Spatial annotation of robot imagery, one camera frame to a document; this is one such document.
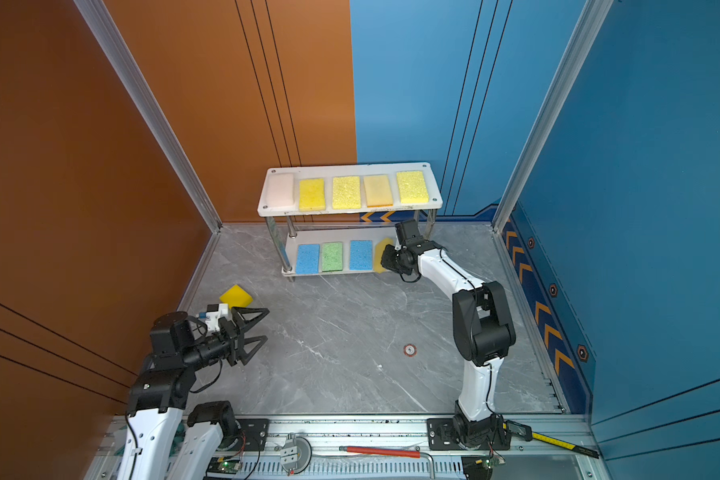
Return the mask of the blue cellulose sponge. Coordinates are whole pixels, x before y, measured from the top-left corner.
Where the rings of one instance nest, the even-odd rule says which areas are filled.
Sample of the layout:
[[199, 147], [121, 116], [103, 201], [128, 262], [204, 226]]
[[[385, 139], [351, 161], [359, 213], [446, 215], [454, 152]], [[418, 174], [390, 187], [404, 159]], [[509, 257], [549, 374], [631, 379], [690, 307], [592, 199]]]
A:
[[320, 272], [320, 245], [303, 244], [297, 248], [295, 272], [297, 275], [317, 275]]
[[371, 240], [352, 240], [350, 242], [349, 269], [358, 272], [373, 269], [373, 242]]

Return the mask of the bright yellow foam sponge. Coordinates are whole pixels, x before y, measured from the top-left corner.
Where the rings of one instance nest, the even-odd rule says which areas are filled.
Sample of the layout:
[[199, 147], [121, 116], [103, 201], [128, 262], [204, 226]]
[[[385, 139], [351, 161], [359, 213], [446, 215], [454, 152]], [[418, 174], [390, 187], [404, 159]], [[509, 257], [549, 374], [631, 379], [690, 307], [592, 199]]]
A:
[[239, 285], [234, 285], [219, 297], [219, 302], [230, 308], [247, 308], [253, 297]]

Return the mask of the green cellulose sponge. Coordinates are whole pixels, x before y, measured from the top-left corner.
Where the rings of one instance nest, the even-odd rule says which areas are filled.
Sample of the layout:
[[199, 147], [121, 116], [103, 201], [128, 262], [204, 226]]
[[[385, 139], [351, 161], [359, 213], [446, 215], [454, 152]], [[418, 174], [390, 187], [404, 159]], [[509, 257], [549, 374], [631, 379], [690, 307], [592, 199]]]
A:
[[324, 243], [320, 247], [320, 271], [338, 272], [344, 269], [342, 242]]

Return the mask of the orange-yellow thick sponge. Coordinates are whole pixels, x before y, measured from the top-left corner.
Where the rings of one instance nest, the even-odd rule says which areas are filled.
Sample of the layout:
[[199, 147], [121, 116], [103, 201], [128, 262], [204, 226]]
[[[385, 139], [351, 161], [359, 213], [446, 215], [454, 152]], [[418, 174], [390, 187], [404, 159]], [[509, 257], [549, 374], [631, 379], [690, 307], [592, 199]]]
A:
[[365, 176], [363, 186], [368, 207], [382, 208], [394, 205], [394, 196], [387, 175]]

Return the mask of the yellow cellulose sponge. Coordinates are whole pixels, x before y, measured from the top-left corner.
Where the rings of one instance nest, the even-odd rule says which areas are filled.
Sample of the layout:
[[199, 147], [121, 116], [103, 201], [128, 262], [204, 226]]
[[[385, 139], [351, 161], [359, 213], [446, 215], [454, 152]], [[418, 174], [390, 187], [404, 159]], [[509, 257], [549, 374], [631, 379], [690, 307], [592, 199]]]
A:
[[429, 202], [427, 183], [422, 171], [400, 171], [396, 181], [402, 205], [418, 205]]
[[359, 176], [334, 177], [332, 179], [332, 208], [356, 210], [362, 207], [361, 180]]

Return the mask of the yellow foam sponge front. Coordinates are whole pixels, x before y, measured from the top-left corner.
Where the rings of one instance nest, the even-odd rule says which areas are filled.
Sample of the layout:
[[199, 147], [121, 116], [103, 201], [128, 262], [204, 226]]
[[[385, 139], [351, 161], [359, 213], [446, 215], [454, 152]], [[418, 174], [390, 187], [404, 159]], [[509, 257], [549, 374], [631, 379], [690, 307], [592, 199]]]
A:
[[299, 181], [299, 210], [301, 212], [326, 209], [325, 180], [323, 178]]

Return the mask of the white foam sponge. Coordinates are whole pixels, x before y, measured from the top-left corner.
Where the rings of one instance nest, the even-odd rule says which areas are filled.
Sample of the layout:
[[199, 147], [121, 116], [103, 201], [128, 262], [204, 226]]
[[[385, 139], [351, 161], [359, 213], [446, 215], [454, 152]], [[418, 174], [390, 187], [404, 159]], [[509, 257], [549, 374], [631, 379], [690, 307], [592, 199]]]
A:
[[290, 209], [295, 203], [295, 180], [292, 174], [270, 175], [267, 179], [265, 204], [269, 209]]

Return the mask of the small orange-yellow sponge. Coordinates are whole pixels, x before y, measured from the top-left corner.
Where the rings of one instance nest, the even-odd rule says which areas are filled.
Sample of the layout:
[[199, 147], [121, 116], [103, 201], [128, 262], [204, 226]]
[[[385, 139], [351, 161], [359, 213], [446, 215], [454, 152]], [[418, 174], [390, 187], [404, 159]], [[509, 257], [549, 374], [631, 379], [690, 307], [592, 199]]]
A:
[[392, 246], [392, 248], [395, 248], [396, 241], [391, 238], [383, 238], [380, 240], [376, 246], [374, 247], [374, 258], [373, 258], [373, 271], [375, 273], [384, 273], [386, 272], [386, 269], [382, 265], [382, 258], [384, 251], [387, 246]]

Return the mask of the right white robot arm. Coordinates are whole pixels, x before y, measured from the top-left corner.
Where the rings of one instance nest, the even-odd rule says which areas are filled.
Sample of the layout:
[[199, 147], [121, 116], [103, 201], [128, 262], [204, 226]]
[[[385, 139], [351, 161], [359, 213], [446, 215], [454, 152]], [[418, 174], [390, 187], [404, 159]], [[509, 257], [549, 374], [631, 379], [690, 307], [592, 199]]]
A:
[[395, 231], [397, 243], [384, 248], [381, 266], [402, 279], [426, 278], [451, 300], [453, 340], [464, 360], [453, 417], [455, 440], [467, 449], [509, 449], [511, 436], [495, 407], [499, 371], [516, 343], [504, 287], [459, 266], [445, 247], [420, 233], [416, 221], [398, 223]]

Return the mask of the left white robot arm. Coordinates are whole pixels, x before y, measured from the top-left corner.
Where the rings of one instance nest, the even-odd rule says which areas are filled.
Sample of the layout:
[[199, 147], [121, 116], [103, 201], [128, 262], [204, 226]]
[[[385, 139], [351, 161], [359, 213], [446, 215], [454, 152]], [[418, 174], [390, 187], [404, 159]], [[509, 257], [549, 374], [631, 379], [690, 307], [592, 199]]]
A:
[[209, 306], [202, 317], [175, 311], [159, 317], [150, 331], [151, 353], [129, 391], [127, 431], [120, 479], [202, 479], [214, 454], [231, 448], [236, 457], [262, 454], [267, 420], [246, 427], [229, 401], [186, 409], [198, 371], [216, 365], [248, 364], [267, 338], [250, 330], [266, 308]]

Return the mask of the white two-tier metal shelf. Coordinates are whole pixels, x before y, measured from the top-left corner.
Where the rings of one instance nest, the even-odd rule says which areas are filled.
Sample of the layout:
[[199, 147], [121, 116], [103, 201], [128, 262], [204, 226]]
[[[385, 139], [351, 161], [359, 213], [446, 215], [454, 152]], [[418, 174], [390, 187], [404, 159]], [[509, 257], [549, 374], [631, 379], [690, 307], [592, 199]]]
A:
[[[400, 171], [422, 171], [424, 173], [429, 202], [418, 205], [402, 205], [396, 181]], [[269, 209], [265, 204], [267, 179], [270, 175], [288, 173], [294, 176], [295, 203], [290, 209]], [[363, 178], [370, 175], [387, 175], [394, 196], [391, 207], [371, 208], [366, 205]], [[362, 207], [356, 210], [334, 210], [332, 208], [332, 179], [334, 177], [359, 176], [361, 180]], [[325, 180], [326, 209], [323, 211], [301, 212], [299, 210], [299, 181], [303, 179], [323, 178]], [[311, 166], [291, 168], [271, 168], [267, 171], [258, 205], [258, 214], [266, 220], [267, 228], [281, 262], [281, 272], [285, 277], [315, 276], [297, 275], [295, 272], [297, 248], [303, 244], [342, 242], [344, 246], [344, 269], [338, 272], [319, 272], [317, 275], [339, 275], [352, 273], [373, 273], [371, 271], [351, 271], [349, 269], [350, 242], [352, 240], [371, 240], [374, 247], [383, 238], [391, 237], [397, 243], [394, 225], [402, 220], [394, 214], [411, 212], [413, 218], [426, 214], [428, 237], [435, 224], [438, 210], [443, 205], [435, 175], [428, 163], [381, 163], [367, 165]]]

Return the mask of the green circuit board left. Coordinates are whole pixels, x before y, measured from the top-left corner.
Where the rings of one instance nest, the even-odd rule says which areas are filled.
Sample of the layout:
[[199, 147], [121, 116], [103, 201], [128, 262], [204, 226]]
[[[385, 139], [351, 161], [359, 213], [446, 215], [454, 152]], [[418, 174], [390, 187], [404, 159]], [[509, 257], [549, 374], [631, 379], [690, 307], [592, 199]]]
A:
[[213, 457], [207, 469], [207, 474], [235, 475], [242, 471], [242, 462], [239, 458], [231, 456]]

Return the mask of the yellow black tape measure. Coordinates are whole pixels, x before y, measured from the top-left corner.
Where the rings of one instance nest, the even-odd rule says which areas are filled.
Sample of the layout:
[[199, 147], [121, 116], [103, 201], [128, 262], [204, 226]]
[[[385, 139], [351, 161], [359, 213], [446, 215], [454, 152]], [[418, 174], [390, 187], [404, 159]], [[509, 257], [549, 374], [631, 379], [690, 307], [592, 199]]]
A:
[[600, 458], [600, 453], [594, 449], [553, 438], [545, 434], [534, 432], [532, 428], [528, 425], [521, 424], [513, 420], [505, 420], [503, 425], [504, 429], [511, 433], [513, 436], [522, 438], [526, 442], [539, 441], [547, 445], [552, 445], [570, 452], [574, 452], [576, 454], [588, 456], [595, 459]]

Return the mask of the circuit board right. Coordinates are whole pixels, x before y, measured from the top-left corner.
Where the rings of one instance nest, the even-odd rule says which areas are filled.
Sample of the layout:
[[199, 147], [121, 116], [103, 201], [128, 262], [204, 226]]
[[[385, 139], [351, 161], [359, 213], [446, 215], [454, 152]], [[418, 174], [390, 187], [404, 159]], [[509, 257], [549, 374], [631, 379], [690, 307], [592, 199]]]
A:
[[475, 461], [476, 465], [479, 465], [486, 471], [493, 471], [497, 466], [504, 465], [506, 460], [502, 455], [496, 451], [490, 451], [487, 456], [483, 456]]

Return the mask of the red handled tool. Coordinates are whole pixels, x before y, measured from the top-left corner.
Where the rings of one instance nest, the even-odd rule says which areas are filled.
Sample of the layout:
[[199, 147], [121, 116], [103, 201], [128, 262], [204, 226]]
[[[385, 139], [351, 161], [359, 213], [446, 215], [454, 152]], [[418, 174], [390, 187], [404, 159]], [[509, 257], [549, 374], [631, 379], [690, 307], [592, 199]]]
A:
[[341, 452], [359, 454], [359, 455], [377, 455], [377, 456], [389, 456], [389, 457], [400, 457], [400, 458], [412, 458], [412, 459], [425, 459], [428, 462], [429, 478], [435, 479], [435, 462], [429, 453], [421, 452], [419, 450], [403, 450], [403, 449], [389, 449], [389, 448], [377, 448], [377, 447], [363, 447], [363, 446], [340, 446]]

